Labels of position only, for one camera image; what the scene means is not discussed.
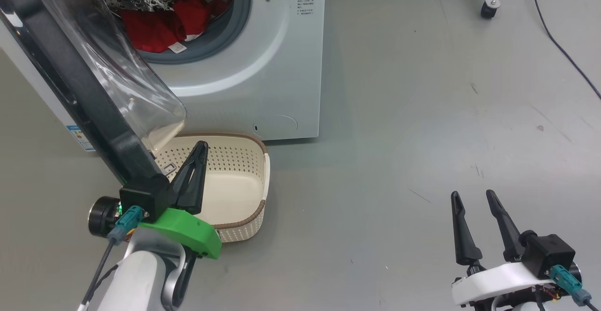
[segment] caster wheel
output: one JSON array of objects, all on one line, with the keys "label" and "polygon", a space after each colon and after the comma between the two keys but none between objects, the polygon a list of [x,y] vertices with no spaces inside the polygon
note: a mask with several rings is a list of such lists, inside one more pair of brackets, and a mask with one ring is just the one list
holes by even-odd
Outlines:
[{"label": "caster wheel", "polygon": [[483,18],[493,18],[494,14],[496,14],[496,8],[488,7],[485,2],[480,10],[480,16]]}]

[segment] laundry basket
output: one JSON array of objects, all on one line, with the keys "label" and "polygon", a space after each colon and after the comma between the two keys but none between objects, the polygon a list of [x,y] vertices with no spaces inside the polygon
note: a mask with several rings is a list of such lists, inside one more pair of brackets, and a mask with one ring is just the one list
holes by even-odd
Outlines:
[{"label": "laundry basket", "polygon": [[202,211],[221,241],[248,240],[261,228],[269,188],[270,163],[265,145],[249,135],[194,133],[168,142],[156,162],[172,180],[199,140],[208,143]]}]

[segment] washing machine door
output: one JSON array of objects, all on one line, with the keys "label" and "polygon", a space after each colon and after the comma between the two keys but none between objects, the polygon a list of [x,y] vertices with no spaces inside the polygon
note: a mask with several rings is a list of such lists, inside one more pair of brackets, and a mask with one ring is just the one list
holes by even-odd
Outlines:
[{"label": "washing machine door", "polygon": [[0,0],[0,11],[117,178],[159,173],[153,155],[183,128],[186,109],[131,47],[104,1]]}]

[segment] gray floor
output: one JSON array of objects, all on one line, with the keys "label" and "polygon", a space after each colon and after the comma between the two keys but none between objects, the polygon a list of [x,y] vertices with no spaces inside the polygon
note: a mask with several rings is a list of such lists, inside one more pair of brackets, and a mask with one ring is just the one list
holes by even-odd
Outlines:
[{"label": "gray floor", "polygon": [[[491,21],[481,0],[326,1],[321,136],[269,146],[261,232],[198,262],[181,310],[459,310],[449,196],[462,194],[492,267],[502,242],[486,189],[520,229],[574,247],[601,304],[601,101],[532,0],[501,0]],[[539,0],[599,86],[600,1]],[[0,74],[11,90],[0,99],[0,300],[75,309],[105,246],[85,229],[88,208],[118,183],[5,55]]]}]

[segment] green plastic part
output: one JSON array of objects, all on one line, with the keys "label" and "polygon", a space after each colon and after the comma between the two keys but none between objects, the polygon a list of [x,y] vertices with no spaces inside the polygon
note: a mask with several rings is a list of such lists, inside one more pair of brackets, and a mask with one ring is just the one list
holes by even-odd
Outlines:
[{"label": "green plastic part", "polygon": [[221,239],[215,228],[184,210],[167,208],[156,222],[140,223],[140,227],[153,228],[203,257],[217,259],[221,253]]}]

